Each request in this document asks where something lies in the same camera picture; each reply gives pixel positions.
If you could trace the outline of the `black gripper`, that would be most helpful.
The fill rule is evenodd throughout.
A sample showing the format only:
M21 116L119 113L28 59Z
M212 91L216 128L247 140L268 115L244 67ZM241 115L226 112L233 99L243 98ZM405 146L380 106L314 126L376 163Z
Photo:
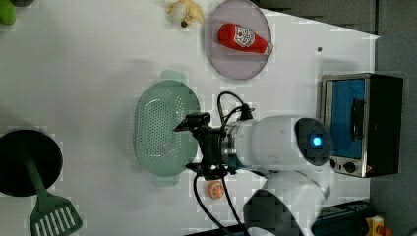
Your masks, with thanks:
M209 122L209 113L192 113L187 115L186 119L173 129L173 132L190 131L198 141L203 158L199 163L188 163L186 167L206 180L218 180L227 174L221 153L224 133L220 128L212 128Z

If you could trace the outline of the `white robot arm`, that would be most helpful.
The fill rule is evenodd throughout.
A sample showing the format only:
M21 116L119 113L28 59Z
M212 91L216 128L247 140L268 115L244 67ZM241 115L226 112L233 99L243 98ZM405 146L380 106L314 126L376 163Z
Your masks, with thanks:
M186 167L207 180L239 170L266 179L243 205L244 235L315 236L312 228L332 185L327 127L290 115L244 116L221 128L212 128L209 119L207 113L192 113L174 128L190 132L203 155Z

